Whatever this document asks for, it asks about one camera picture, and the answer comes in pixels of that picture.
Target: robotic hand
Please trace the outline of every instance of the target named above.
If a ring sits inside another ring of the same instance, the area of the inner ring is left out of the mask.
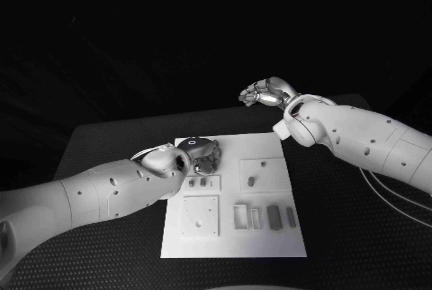
[[[170,198],[189,168],[211,175],[219,159],[218,142],[193,137],[177,147],[167,143],[66,179],[0,192],[0,280],[49,238]]]
[[[432,137],[420,131],[375,112],[299,94],[277,77],[251,84],[238,100],[280,107],[273,131],[281,140],[291,136],[304,147],[325,145],[345,162],[432,193]]]

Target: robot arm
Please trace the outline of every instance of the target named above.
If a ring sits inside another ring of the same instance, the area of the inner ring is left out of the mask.
[[[114,220],[170,198],[192,167],[216,170],[221,150],[206,138],[189,138],[144,150],[75,176],[0,193],[0,280],[24,255],[67,230]]]
[[[345,162],[432,193],[432,137],[390,117],[352,106],[338,106],[316,95],[302,95],[291,87],[278,96],[263,92],[261,89],[277,88],[271,81],[283,89],[286,82],[271,77],[252,84],[238,100],[247,106],[261,102],[284,110],[283,119],[273,126],[280,139],[291,136],[304,147],[315,143],[325,145]]]

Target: black background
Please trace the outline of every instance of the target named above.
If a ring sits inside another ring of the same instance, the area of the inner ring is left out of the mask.
[[[432,130],[430,0],[1,4],[1,190],[52,180],[78,125],[239,106],[273,75]]]

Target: dark fabric tabletop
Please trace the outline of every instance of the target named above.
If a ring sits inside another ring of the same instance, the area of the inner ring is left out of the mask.
[[[361,95],[329,97],[369,110]],[[79,126],[54,180],[174,138],[271,132],[278,108],[206,110]],[[15,267],[10,289],[208,289],[267,284],[302,289],[432,289],[432,229],[395,212],[371,191],[359,169],[322,145],[281,142],[306,258],[160,259],[166,201],[57,235]],[[384,176],[384,184],[424,205],[430,197]],[[411,216],[427,211],[380,194]]]

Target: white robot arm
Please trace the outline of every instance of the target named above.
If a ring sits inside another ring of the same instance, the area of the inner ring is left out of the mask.
[[[299,94],[276,77],[251,84],[238,100],[247,106],[260,102],[284,110],[273,126],[281,140],[291,136],[304,147],[325,145],[345,162],[432,193],[429,135],[375,112]]]
[[[0,280],[49,238],[170,198],[189,168],[211,175],[219,157],[218,142],[193,137],[177,147],[161,145],[66,179],[0,192]]]

